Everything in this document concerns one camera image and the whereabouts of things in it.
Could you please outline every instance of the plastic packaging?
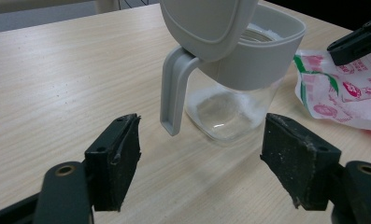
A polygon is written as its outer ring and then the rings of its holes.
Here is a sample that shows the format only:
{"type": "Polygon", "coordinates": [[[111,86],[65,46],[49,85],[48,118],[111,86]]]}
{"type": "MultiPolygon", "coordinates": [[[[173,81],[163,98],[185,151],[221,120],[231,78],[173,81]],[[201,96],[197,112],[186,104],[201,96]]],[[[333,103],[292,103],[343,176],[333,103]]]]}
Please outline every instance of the plastic packaging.
{"type": "Polygon", "coordinates": [[[371,130],[371,54],[336,66],[327,51],[298,50],[295,93],[315,119],[371,130]]]}

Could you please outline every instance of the black clamp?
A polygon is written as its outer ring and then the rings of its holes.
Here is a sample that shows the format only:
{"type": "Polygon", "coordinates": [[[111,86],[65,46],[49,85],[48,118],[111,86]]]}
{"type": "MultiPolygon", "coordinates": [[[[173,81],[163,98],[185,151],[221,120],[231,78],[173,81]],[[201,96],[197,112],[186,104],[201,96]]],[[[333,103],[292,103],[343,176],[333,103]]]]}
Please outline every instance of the black clamp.
{"type": "Polygon", "coordinates": [[[115,119],[85,151],[83,162],[51,167],[42,190],[0,210],[0,224],[94,223],[94,211],[121,211],[141,152],[140,117],[115,119]]]}
{"type": "Polygon", "coordinates": [[[327,48],[335,65],[351,63],[371,53],[371,21],[338,39],[327,48]]]}
{"type": "Polygon", "coordinates": [[[323,211],[334,224],[371,224],[371,163],[339,164],[341,151],[293,119],[267,114],[261,159],[295,207],[323,211]]]}

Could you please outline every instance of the white object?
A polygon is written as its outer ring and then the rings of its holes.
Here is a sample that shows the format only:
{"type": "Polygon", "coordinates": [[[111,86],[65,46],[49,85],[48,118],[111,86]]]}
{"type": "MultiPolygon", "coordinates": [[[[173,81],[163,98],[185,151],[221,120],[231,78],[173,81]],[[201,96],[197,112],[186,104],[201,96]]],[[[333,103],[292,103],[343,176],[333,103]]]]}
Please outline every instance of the white object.
{"type": "Polygon", "coordinates": [[[163,69],[161,123],[171,135],[179,132],[187,81],[195,68],[236,91],[264,88],[287,71],[306,26],[256,2],[161,1],[168,30],[181,45],[167,55],[163,69]],[[217,15],[226,19],[213,20],[217,15]],[[256,43],[240,38],[251,18],[282,39],[256,43]]]}

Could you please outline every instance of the table surface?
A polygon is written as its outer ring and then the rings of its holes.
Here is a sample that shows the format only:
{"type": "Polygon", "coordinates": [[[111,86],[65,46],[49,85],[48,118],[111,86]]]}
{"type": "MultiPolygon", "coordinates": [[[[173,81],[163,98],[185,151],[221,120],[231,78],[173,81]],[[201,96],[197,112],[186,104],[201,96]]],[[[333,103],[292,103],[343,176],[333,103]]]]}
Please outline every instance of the table surface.
{"type": "MultiPolygon", "coordinates": [[[[307,24],[300,49],[326,49],[350,31],[286,11],[307,24]]],[[[295,209],[259,158],[258,130],[230,144],[183,117],[159,122],[164,58],[178,43],[159,5],[0,33],[0,209],[40,191],[43,175],[83,152],[117,117],[137,113],[142,156],[121,212],[96,223],[330,223],[295,209]]],[[[269,112],[293,118],[342,150],[341,164],[371,162],[371,132],[313,119],[294,94],[290,66],[269,112]]]]}

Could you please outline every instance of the pitcher handle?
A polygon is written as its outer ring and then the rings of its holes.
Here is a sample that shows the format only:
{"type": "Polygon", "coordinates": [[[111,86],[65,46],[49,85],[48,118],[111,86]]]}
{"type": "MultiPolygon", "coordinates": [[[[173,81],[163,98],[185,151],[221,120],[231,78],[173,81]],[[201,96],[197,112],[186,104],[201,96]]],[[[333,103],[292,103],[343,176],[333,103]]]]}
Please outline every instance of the pitcher handle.
{"type": "Polygon", "coordinates": [[[202,61],[182,46],[164,60],[160,120],[172,136],[179,133],[188,77],[200,64],[202,61]]]}

